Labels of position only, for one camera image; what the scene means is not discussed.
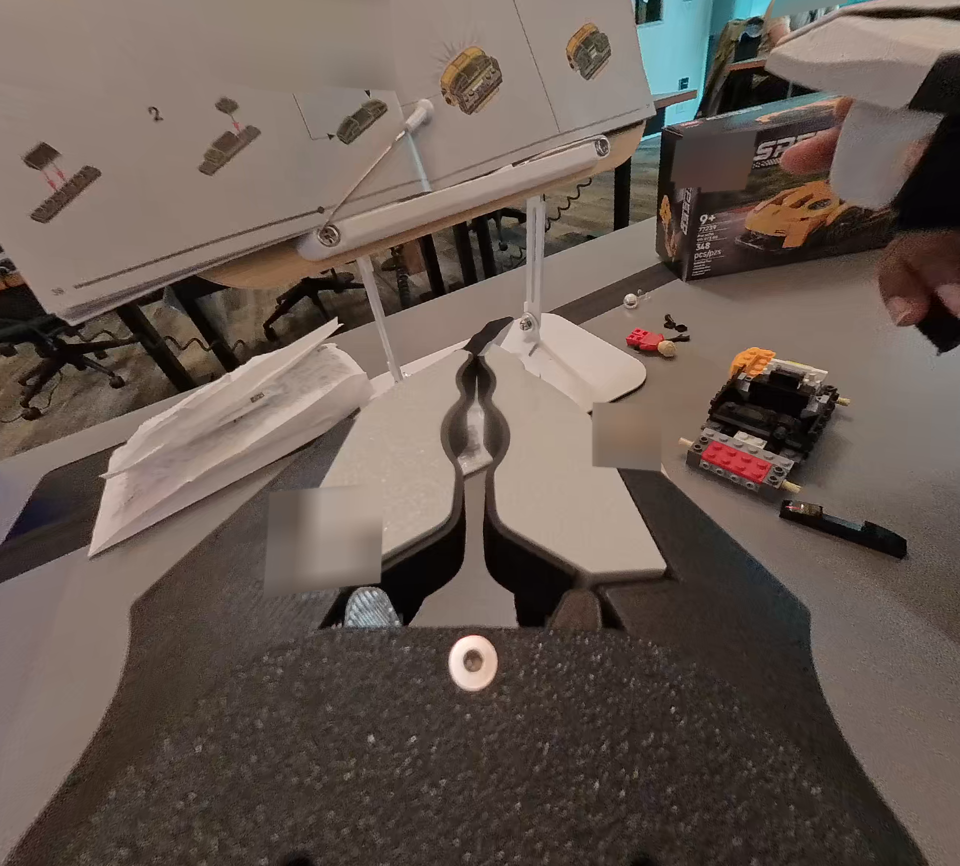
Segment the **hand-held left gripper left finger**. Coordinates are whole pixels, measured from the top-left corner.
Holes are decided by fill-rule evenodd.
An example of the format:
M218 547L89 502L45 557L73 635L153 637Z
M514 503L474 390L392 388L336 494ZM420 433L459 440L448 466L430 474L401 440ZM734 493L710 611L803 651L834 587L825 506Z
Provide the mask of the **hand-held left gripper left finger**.
M458 455L475 356L454 350L372 400L319 487L322 529L361 550L351 583L378 586L401 622L460 572L465 481Z

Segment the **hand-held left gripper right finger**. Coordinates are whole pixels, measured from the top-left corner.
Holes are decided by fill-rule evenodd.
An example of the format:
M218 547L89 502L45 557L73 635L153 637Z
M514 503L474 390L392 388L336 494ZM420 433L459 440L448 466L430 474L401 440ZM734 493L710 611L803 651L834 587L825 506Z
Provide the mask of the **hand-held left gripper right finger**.
M484 557L521 627L573 590L661 580L667 563L624 479L593 464L590 415L505 350L480 356Z

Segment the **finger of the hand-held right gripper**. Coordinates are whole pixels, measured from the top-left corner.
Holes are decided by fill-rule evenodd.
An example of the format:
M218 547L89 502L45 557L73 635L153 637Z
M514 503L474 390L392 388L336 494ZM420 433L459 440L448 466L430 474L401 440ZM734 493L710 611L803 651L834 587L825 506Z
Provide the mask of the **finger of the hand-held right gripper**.
M791 32L768 72L889 109L959 109L959 0L870 0Z

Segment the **partly built lego car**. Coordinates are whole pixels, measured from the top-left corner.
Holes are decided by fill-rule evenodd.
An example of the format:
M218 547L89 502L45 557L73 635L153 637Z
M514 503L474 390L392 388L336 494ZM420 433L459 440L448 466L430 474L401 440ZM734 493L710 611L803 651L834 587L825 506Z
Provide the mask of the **partly built lego car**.
M679 440L685 464L764 500L796 497L795 472L850 399L827 370L760 347L737 354L728 373L699 435Z

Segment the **long black lego piece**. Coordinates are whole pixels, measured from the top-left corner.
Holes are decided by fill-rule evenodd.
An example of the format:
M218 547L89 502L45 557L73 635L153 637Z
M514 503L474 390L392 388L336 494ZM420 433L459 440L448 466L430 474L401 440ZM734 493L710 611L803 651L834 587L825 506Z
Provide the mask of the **long black lego piece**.
M778 515L786 522L869 548L896 560L903 560L907 556L907 542L903 536L870 521L845 520L829 514L816 503L784 500L779 506Z

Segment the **lego set box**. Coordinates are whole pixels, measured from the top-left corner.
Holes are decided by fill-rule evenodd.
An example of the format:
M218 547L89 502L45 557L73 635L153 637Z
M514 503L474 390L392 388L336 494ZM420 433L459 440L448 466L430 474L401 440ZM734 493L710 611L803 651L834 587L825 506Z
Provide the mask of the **lego set box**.
M656 241L684 282L882 248L890 212L838 196L826 172L792 174L786 150L833 127L836 97L791 100L666 127Z

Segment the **lego instruction booklet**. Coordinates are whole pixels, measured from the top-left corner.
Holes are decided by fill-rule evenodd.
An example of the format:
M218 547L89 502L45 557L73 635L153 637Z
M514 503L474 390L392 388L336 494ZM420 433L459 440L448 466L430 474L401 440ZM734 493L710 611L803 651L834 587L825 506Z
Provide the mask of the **lego instruction booklet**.
M2 248L81 321L647 120L632 0L2 0Z

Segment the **person's right hand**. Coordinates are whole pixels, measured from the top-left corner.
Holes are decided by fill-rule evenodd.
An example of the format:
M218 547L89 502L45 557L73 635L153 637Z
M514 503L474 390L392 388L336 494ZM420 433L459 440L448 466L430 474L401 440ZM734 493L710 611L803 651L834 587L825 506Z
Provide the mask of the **person's right hand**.
M836 142L853 105L848 97L834 101L834 125L788 147L780 158L792 174L815 173L832 165ZM957 231L917 230L897 235L877 266L879 295L898 327L915 326L940 302L959 315L959 236Z

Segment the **white paper bag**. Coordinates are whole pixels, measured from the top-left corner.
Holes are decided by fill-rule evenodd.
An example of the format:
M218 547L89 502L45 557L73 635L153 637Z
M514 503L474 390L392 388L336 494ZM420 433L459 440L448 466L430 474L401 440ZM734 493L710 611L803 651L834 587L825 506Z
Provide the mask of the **white paper bag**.
M246 417L130 473L104 479L87 555L98 556L311 443L372 397L367 374L328 343L332 385L313 400Z
M112 455L103 479L158 463L220 428L313 400L333 383L330 336L342 327L334 318L288 347L256 356L150 418Z

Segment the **black office chair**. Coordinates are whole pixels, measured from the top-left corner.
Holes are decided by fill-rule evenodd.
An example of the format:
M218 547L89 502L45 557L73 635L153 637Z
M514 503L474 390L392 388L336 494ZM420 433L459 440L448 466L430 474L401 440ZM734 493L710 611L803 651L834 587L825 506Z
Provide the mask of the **black office chair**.
M353 273L339 273L336 269L330 268L324 271L318 277L304 277L296 284L284 291L281 296L275 299L275 308L266 321L262 324L262 330L266 339L270 343L279 341L279 337L274 329L274 324L302 300L309 300L319 311L321 319L324 322L330 320L321 300L323 292L342 294L348 290L363 290L364 284L357 282Z
M18 419L34 421L42 417L43 410L33 401L51 380L62 375L66 367L103 375L112 389L124 387L124 378L104 366L102 360L107 358L109 351L138 345L139 340L135 336L121 337L112 332L86 339L81 332L80 328L52 314L30 320L1 320L2 356L14 356L18 346L30 345L39 358L39 362L17 380L20 385Z

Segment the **white book stand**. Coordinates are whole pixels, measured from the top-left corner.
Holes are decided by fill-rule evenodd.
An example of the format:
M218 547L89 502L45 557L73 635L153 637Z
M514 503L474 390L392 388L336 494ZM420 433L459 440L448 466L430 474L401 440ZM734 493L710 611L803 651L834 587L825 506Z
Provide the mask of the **white book stand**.
M348 261L355 261L366 275L372 253L524 201L528 220L522 306L506 308L506 327L494 340L514 354L527 372L591 412L594 404L610 403L638 390L646 380L646 368L635 354L544 309L545 194L630 159L640 144L643 125L642 120L620 131L596 134L459 185L341 219L299 240L283 241L201 275L222 285L262 288Z

